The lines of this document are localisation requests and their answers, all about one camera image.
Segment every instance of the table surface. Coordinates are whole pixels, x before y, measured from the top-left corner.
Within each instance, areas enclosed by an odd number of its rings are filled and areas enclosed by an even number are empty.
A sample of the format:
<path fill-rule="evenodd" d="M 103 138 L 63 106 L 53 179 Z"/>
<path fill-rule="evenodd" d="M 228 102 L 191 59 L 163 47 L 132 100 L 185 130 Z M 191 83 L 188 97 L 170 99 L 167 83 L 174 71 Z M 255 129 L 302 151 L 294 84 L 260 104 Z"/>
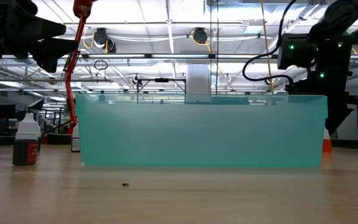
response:
<path fill-rule="evenodd" d="M 358 224 L 358 149 L 317 169 L 86 167 L 47 145 L 36 166 L 11 161 L 0 147 L 0 223 Z"/>

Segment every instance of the translucent teal bin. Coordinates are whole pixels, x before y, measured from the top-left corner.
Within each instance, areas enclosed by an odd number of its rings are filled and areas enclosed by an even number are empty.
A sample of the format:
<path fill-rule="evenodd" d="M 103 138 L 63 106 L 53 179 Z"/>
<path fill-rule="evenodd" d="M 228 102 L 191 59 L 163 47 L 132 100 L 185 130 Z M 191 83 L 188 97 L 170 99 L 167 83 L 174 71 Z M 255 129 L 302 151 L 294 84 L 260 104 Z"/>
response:
<path fill-rule="evenodd" d="M 76 113 L 89 166 L 317 167 L 327 100 L 80 94 Z"/>

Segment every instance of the bottle with red label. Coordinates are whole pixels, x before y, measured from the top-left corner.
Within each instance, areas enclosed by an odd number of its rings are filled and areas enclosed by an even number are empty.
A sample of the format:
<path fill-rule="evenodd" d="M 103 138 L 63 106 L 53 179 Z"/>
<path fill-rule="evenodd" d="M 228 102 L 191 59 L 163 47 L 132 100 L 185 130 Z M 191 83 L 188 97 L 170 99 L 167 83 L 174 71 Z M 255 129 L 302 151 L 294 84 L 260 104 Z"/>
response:
<path fill-rule="evenodd" d="M 15 166 L 34 165 L 37 162 L 40 126 L 34 121 L 34 115 L 28 113 L 19 123 L 13 146 L 12 163 Z"/>

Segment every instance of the ceiling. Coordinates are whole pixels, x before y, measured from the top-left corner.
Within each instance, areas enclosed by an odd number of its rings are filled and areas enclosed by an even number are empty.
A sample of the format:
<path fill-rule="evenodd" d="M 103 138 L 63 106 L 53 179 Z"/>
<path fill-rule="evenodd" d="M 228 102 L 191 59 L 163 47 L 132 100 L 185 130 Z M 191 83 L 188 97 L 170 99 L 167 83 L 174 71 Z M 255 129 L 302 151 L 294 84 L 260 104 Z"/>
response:
<path fill-rule="evenodd" d="M 60 38 L 74 38 L 78 18 L 73 14 L 73 0 L 33 0 L 33 2 L 39 9 L 37 16 L 67 26 L 66 34 Z M 206 45 L 198 45 L 191 38 L 191 33 L 196 27 L 205 29 L 213 54 L 261 54 L 266 52 L 266 44 L 268 49 L 275 46 L 278 25 L 287 2 L 264 1 L 266 32 L 263 28 L 262 8 L 259 1 L 239 3 L 245 1 L 221 0 L 219 2 L 218 9 L 216 4 L 209 6 L 204 0 L 96 1 L 87 20 L 86 32 L 83 34 L 79 49 L 82 54 L 105 54 L 103 49 L 92 44 L 93 32 L 100 27 L 107 28 L 108 36 L 116 44 L 117 54 L 209 54 Z M 291 7 L 285 17 L 283 28 L 285 32 L 309 32 L 311 26 L 318 22 L 327 8 L 326 4 L 310 5 L 309 1 L 298 2 Z M 358 21 L 349 30 L 358 30 Z M 133 88 L 132 78 L 137 74 L 142 78 L 185 78 L 189 63 L 212 63 L 211 74 L 221 75 L 218 85 L 220 90 L 269 88 L 264 82 L 249 82 L 241 76 L 246 59 L 219 59 L 218 62 L 188 58 L 105 58 L 103 60 L 107 62 L 108 68 L 99 71 L 94 67 L 96 59 L 79 59 L 73 79 L 87 80 L 87 82 L 76 82 L 75 88 L 85 91 L 87 89 L 131 89 Z M 39 69 L 31 59 L 2 59 L 0 68 L 2 67 L 5 72 L 0 72 L 0 75 L 11 80 L 18 78 L 62 79 L 64 64 L 65 59 L 59 60 L 57 72 L 49 74 Z M 271 61 L 270 68 L 272 75 L 286 74 L 295 79 L 305 76 L 305 70 L 296 67 L 291 67 L 287 71 L 277 70 L 275 60 Z M 247 68 L 247 74 L 250 77 L 269 76 L 267 61 L 260 60 L 250 65 Z M 22 83 L 22 87 L 5 84 L 0 83 L 0 88 L 64 89 L 63 83 L 51 85 L 48 82 L 32 82 Z M 282 88 L 279 84 L 275 86 L 277 89 Z M 144 89 L 180 91 L 180 87 L 175 83 L 150 82 Z"/>

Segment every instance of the white bottle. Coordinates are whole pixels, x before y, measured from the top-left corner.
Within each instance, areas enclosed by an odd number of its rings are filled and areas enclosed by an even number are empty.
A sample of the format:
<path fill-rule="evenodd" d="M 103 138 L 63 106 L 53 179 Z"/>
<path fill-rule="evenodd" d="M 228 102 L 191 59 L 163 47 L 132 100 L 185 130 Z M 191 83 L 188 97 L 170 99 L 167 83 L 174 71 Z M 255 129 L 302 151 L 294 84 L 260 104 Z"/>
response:
<path fill-rule="evenodd" d="M 40 135 L 41 129 L 34 121 L 34 115 L 26 114 L 16 132 L 12 158 L 15 166 L 33 165 L 37 162 Z"/>
<path fill-rule="evenodd" d="M 73 128 L 73 134 L 71 137 L 71 151 L 72 152 L 81 152 L 80 150 L 80 132 L 78 131 L 78 123 Z"/>

